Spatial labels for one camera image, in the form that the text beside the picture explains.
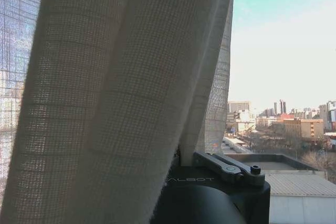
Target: metal roof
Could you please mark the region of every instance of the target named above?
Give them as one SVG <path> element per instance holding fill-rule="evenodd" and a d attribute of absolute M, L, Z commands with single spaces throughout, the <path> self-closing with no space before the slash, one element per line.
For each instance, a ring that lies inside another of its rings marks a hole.
<path fill-rule="evenodd" d="M 271 195 L 336 197 L 336 185 L 317 174 L 265 171 Z"/>

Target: tall building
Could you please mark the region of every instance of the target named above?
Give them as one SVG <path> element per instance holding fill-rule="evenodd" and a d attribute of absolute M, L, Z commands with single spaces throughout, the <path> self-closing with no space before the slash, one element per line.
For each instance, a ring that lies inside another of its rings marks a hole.
<path fill-rule="evenodd" d="M 238 112 L 239 110 L 244 111 L 251 109 L 251 102 L 250 101 L 229 101 L 227 103 L 228 106 L 228 112 Z"/>
<path fill-rule="evenodd" d="M 286 114 L 287 110 L 286 110 L 286 102 L 283 100 L 280 100 L 280 112 L 281 114 Z"/>
<path fill-rule="evenodd" d="M 274 103 L 274 114 L 275 115 L 278 114 L 278 103 L 277 102 Z"/>

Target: flat roof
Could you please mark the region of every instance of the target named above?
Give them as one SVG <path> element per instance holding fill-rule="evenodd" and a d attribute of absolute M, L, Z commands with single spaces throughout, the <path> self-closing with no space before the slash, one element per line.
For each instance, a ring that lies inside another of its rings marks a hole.
<path fill-rule="evenodd" d="M 271 195 L 336 197 L 336 185 L 314 173 L 265 172 L 265 180 Z"/>
<path fill-rule="evenodd" d="M 294 158 L 283 154 L 228 154 L 228 157 L 231 157 L 239 162 L 244 164 L 258 164 L 264 166 L 265 170 L 315 170 L 316 168 L 309 166 L 301 161 L 298 161 Z"/>
<path fill-rule="evenodd" d="M 245 144 L 245 142 L 244 141 L 242 141 L 242 140 L 239 140 L 239 139 L 237 139 L 237 138 L 229 138 L 229 137 L 226 137 L 227 139 L 229 139 L 232 143 L 234 143 L 234 144 Z"/>

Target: rooftop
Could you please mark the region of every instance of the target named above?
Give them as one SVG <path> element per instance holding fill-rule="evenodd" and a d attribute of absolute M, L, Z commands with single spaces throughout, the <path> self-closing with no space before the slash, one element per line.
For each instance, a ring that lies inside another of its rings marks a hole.
<path fill-rule="evenodd" d="M 273 196 L 334 197 L 326 173 L 282 154 L 225 154 L 248 166 L 259 165 Z"/>
<path fill-rule="evenodd" d="M 282 174 L 266 171 L 265 180 L 271 185 L 272 195 L 336 197 L 336 185 L 312 172 Z"/>

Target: white wall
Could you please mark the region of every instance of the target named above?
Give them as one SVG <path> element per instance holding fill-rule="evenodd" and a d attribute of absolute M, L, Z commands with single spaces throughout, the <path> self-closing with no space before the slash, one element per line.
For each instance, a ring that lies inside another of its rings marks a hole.
<path fill-rule="evenodd" d="M 335 224 L 336 198 L 271 195 L 269 223 Z"/>

